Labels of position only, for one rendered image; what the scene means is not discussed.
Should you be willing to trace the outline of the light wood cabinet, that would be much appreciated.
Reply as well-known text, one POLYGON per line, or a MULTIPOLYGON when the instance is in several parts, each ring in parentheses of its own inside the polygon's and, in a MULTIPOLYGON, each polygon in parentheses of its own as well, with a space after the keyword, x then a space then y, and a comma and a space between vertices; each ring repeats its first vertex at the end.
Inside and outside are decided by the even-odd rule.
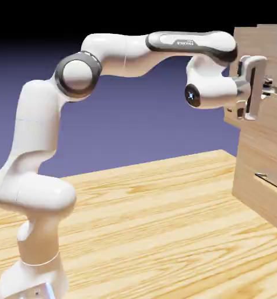
MULTIPOLYGON (((234 38, 238 43, 239 57, 263 55, 268 61, 277 61, 277 25, 237 27, 234 38)), ((254 176, 257 172, 277 178, 277 144, 265 139, 256 141, 254 137, 240 131, 233 196, 264 218, 260 207, 260 184, 254 176)))

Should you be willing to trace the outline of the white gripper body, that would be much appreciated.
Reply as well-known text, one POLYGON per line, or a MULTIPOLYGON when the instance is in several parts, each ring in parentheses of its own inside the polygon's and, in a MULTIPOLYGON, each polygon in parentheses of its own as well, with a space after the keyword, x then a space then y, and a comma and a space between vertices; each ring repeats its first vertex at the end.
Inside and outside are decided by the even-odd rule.
POLYGON ((240 58, 241 98, 245 100, 244 119, 254 121, 258 117, 265 82, 267 58, 261 55, 244 55, 240 58))

